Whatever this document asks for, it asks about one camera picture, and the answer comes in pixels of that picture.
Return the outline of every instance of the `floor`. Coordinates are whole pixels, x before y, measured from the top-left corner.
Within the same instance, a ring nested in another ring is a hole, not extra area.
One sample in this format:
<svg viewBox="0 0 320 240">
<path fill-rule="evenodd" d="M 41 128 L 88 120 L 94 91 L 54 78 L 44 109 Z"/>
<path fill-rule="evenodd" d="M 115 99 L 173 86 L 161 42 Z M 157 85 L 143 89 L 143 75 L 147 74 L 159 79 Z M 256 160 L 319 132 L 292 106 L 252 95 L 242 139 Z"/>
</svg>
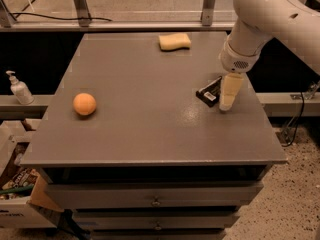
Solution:
<svg viewBox="0 0 320 240">
<path fill-rule="evenodd" d="M 17 11 L 22 10 L 28 4 L 27 0 L 15 1 L 11 0 L 10 8 Z M 59 16 L 74 13 L 74 11 L 72 12 L 73 9 L 70 9 L 73 8 L 72 4 L 63 3 L 61 5 L 59 1 L 57 3 L 54 0 L 36 0 L 33 4 L 33 9 L 38 13 L 50 11 L 50 13 L 57 14 L 58 12 Z M 175 0 L 164 1 L 167 1 L 166 6 L 171 7 L 163 8 L 161 12 L 172 10 L 172 8 L 184 10 L 184 8 L 179 9 L 178 6 L 172 4 Z M 114 10 L 118 10 L 118 12 L 122 11 L 121 15 L 125 16 L 125 19 L 132 20 L 131 16 L 129 17 L 129 14 L 126 14 L 127 12 L 123 8 L 117 7 L 119 4 L 125 6 L 126 1 L 109 0 L 108 2 L 115 6 Z M 197 0 L 196 4 L 197 7 L 194 9 L 195 12 L 192 14 L 192 17 L 199 15 L 198 8 L 200 7 L 201 0 Z M 143 15 L 140 8 L 135 10 L 135 16 L 139 15 L 140 17 Z M 116 17 L 115 14 L 108 14 L 101 8 L 99 9 L 98 4 L 92 11 L 96 16 Z M 118 20 L 123 20 L 124 18 L 120 18 L 119 14 L 117 13 Z M 144 16 L 146 20 L 154 19 L 155 17 L 152 13 L 145 13 Z M 274 131 L 279 131 L 281 125 L 279 121 L 273 119 L 271 121 Z M 264 189 L 249 206 L 244 206 L 240 209 L 240 219 L 232 228 L 227 229 L 227 236 L 224 240 L 320 240 L 319 118 L 303 119 L 298 127 L 294 143 L 289 147 L 284 147 L 284 150 L 288 157 L 288 163 L 276 165 L 269 171 L 263 179 Z M 58 230 L 53 236 L 49 236 L 47 233 L 43 229 L 0 229 L 0 239 L 76 239 L 61 230 Z"/>
</svg>

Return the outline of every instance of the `white bottle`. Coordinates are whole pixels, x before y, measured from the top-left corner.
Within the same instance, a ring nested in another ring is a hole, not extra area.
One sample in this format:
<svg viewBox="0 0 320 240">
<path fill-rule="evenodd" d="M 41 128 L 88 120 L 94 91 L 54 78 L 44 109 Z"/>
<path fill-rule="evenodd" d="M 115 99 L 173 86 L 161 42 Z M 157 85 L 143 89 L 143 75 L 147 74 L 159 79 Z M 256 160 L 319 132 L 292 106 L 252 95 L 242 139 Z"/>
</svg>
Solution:
<svg viewBox="0 0 320 240">
<path fill-rule="evenodd" d="M 23 105 L 27 105 L 33 102 L 34 97 L 29 91 L 28 86 L 24 82 L 19 81 L 14 75 L 12 75 L 15 72 L 9 70 L 6 73 L 9 76 L 9 80 L 11 81 L 11 91 L 17 97 L 18 101 Z"/>
</svg>

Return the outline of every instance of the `dresser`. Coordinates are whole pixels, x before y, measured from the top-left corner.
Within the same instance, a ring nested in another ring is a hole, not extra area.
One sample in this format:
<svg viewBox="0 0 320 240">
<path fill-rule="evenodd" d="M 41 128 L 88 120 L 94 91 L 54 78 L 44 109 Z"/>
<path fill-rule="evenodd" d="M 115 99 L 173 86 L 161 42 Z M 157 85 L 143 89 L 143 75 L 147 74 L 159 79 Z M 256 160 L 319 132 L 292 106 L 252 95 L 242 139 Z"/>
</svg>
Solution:
<svg viewBox="0 0 320 240">
<path fill-rule="evenodd" d="M 92 239 L 223 239 L 287 161 L 247 78 L 227 113 L 195 95 L 226 74 L 226 34 L 162 52 L 167 34 L 84 35 L 22 159 Z M 83 92 L 97 101 L 88 117 L 72 108 Z"/>
</svg>

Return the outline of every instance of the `black object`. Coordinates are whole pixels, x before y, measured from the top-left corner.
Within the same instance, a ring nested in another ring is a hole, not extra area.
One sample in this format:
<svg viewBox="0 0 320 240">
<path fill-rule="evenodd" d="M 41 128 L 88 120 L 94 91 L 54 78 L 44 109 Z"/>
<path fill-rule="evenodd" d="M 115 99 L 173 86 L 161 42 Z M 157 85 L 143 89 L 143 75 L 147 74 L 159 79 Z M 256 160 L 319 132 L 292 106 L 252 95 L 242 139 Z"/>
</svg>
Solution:
<svg viewBox="0 0 320 240">
<path fill-rule="evenodd" d="M 196 96 L 206 103 L 209 107 L 213 107 L 219 101 L 220 98 L 220 85 L 222 76 L 213 80 L 209 85 L 201 88 L 196 92 Z"/>
</svg>

